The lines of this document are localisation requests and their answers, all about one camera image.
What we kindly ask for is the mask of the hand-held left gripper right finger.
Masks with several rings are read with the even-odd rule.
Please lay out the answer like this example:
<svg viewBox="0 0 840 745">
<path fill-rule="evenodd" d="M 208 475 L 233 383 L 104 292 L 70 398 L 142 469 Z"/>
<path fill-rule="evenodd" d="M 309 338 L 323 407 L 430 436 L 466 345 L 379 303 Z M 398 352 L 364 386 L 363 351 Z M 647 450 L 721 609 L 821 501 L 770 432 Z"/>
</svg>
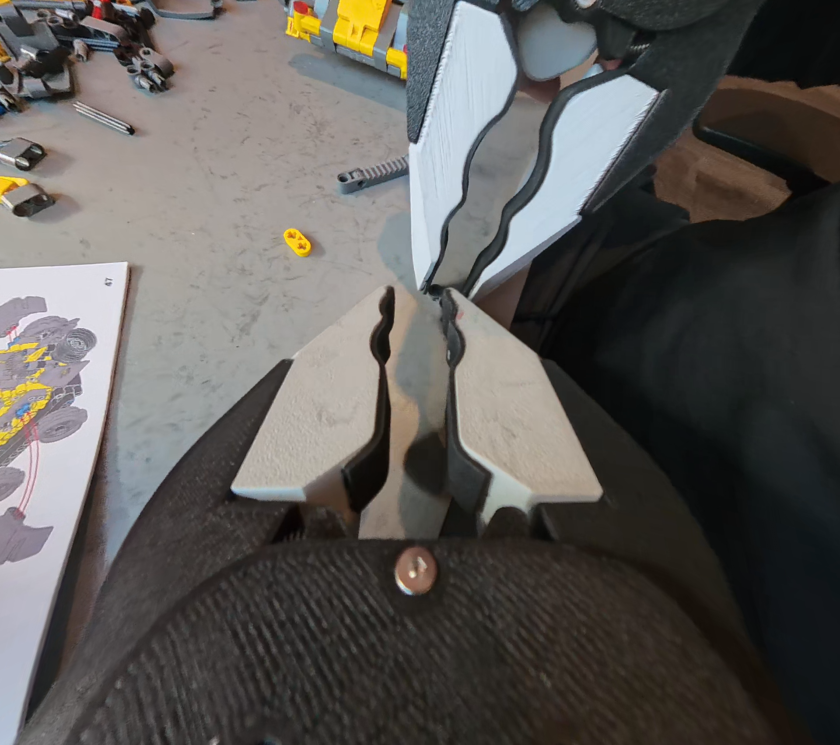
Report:
<svg viewBox="0 0 840 745">
<path fill-rule="evenodd" d="M 487 526 L 511 508 L 594 504 L 603 488 L 539 356 L 457 290 L 447 343 L 447 490 Z"/>
</svg>

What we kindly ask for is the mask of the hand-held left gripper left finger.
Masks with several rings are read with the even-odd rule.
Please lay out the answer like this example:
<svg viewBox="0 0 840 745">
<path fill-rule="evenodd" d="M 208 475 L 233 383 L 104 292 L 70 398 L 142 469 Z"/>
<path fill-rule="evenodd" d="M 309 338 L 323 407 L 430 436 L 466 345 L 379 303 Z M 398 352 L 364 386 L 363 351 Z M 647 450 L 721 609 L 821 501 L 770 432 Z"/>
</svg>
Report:
<svg viewBox="0 0 840 745">
<path fill-rule="evenodd" d="M 389 472 L 395 292 L 385 285 L 300 349 L 231 484 L 240 497 L 362 512 Z"/>
</svg>

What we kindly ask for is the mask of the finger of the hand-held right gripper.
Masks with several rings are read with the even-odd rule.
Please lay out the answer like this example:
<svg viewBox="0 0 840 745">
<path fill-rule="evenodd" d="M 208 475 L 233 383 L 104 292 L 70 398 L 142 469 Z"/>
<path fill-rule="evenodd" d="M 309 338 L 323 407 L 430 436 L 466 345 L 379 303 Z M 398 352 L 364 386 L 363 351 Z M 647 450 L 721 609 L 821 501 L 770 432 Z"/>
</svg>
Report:
<svg viewBox="0 0 840 745">
<path fill-rule="evenodd" d="M 504 205 L 463 293 L 477 300 L 519 272 L 581 219 L 659 91 L 626 72 L 599 74 L 560 93 L 542 120 L 532 168 Z"/>
<path fill-rule="evenodd" d="M 518 62 L 508 22 L 455 3 L 417 141 L 409 146 L 411 241 L 416 288 L 425 291 L 445 252 L 448 224 L 464 202 L 471 160 L 509 109 Z"/>
</svg>

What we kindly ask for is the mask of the grey gear rack piece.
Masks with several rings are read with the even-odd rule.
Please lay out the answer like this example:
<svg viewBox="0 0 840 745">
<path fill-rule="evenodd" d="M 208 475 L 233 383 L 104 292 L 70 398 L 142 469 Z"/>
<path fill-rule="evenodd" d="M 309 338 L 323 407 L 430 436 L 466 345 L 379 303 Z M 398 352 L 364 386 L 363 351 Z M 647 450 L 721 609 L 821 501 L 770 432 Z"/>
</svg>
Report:
<svg viewBox="0 0 840 745">
<path fill-rule="evenodd" d="M 380 183 L 399 179 L 408 174 L 408 154 L 369 166 L 356 167 L 340 172 L 337 184 L 341 194 L 357 193 Z"/>
</svg>

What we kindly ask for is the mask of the person's dark clothing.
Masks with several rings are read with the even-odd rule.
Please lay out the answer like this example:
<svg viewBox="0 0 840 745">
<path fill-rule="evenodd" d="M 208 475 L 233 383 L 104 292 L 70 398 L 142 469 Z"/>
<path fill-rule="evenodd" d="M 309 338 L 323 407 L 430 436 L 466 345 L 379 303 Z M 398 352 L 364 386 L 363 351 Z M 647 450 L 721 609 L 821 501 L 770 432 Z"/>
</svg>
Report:
<svg viewBox="0 0 840 745">
<path fill-rule="evenodd" d="M 838 743 L 838 183 L 690 223 L 653 172 L 538 257 L 513 331 L 665 472 L 784 703 Z"/>
</svg>

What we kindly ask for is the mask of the paper instruction booklet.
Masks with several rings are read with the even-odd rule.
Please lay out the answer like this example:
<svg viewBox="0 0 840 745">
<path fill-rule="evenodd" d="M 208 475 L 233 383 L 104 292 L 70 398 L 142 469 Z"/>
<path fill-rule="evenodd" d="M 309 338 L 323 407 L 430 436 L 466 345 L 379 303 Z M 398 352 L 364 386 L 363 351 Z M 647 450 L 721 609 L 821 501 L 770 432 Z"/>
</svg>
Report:
<svg viewBox="0 0 840 745">
<path fill-rule="evenodd" d="M 23 726 L 106 422 L 126 263 L 2 270 L 1 743 Z"/>
</svg>

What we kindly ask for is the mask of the thin black axle rod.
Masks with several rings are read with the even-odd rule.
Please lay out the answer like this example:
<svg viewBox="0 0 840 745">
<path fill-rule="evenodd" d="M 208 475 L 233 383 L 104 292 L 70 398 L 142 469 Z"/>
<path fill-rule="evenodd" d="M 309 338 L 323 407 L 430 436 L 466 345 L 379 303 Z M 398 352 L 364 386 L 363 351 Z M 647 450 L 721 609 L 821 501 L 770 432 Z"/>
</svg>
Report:
<svg viewBox="0 0 840 745">
<path fill-rule="evenodd" d="M 79 100 L 74 100 L 71 105 L 80 116 L 88 120 L 97 122 L 110 130 L 117 131 L 128 137 L 135 135 L 134 127 L 127 121 L 120 120 Z"/>
</svg>

